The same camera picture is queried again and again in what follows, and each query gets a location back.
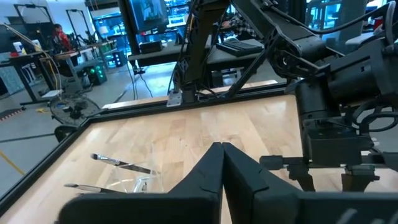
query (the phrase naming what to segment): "computer monitor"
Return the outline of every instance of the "computer monitor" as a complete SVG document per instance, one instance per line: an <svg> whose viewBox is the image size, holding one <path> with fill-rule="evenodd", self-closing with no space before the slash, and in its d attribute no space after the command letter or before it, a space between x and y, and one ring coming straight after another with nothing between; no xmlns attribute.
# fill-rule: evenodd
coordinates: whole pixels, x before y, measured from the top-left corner
<svg viewBox="0 0 398 224"><path fill-rule="evenodd" d="M169 24L164 0L130 0L138 32Z"/></svg>

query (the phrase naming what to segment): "monitor screen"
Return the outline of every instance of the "monitor screen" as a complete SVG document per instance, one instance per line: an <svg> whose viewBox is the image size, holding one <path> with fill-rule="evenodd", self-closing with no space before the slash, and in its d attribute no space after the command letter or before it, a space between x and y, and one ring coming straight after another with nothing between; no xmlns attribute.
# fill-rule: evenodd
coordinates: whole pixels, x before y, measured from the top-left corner
<svg viewBox="0 0 398 224"><path fill-rule="evenodd" d="M138 32L169 24L164 0L130 0Z"/></svg>

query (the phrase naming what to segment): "gray floor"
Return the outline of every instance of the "gray floor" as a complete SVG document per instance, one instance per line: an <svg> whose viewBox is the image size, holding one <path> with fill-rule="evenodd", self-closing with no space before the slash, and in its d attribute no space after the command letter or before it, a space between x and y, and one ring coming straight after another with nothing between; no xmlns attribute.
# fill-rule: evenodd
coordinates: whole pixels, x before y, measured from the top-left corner
<svg viewBox="0 0 398 224"><path fill-rule="evenodd" d="M165 96L167 94L167 87L173 67L174 63L152 66L147 68L146 73L142 75L154 97ZM113 103L124 90L128 89L120 101L134 99L134 94L131 90L131 78L127 72L127 67L112 69L108 72L107 77L108 81L100 86L95 86L93 91L87 93L87 97L102 107L105 104ZM284 81L272 71L268 64L263 65L249 82L264 80ZM224 77L226 85L230 85L232 82L234 82L233 77ZM150 93L145 87L144 81L137 77L136 83L138 98L150 98ZM20 102L29 100L26 91L22 91L0 100L0 111L20 108ZM0 141L52 133L60 123L52 120L50 113L38 113L36 110L40 108L46 108L46 105L27 106L27 110L22 113L0 122ZM373 126L385 126L388 122L389 120L387 119L381 119L375 122ZM397 128L383 133L376 133L374 137L380 142L379 148L383 151L397 151L394 142L396 136ZM56 145L57 141L55 137L50 136L0 143L0 150L24 172L28 172ZM7 192L21 177L17 171L0 158L0 179L2 180L0 182L0 195Z"/></svg>

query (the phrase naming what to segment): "concrete floor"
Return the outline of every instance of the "concrete floor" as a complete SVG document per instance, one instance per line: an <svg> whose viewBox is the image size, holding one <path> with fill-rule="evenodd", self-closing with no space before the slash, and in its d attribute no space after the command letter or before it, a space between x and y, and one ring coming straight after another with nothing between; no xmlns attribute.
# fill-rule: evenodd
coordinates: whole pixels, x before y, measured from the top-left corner
<svg viewBox="0 0 398 224"><path fill-rule="evenodd" d="M148 67L142 77L146 80L152 94L156 96L165 96L169 84L170 74L174 68L174 63L165 65L156 65ZM95 101L100 107L105 104L113 103L120 94L128 89L120 101L129 101L134 99L131 90L131 78L127 72L127 67L112 69L107 73L108 81L100 86L95 86L93 91L87 93L87 97ZM264 80L284 81L279 78L268 64L264 64L257 74L249 82L259 82ZM148 89L139 76L137 76L138 98L150 98ZM225 84L231 84L234 78L224 78ZM0 111L20 108L19 103L29 101L26 91L12 95L6 99L0 100ZM60 124L51 119L50 113L38 113L39 108L46 108L46 105L30 105L22 113L0 122L0 141L5 139L23 138L41 134L53 133L54 129ZM375 126L385 126L388 119L375 122ZM374 137L380 142L380 148L383 151L397 151L394 139L397 136L397 128L383 133L376 133ZM13 141L0 143L0 150L10 158L24 172L28 172L36 166L55 146L57 141L54 136L27 139L22 141ZM22 176L14 170L9 164L0 158L0 196L9 190Z"/></svg>

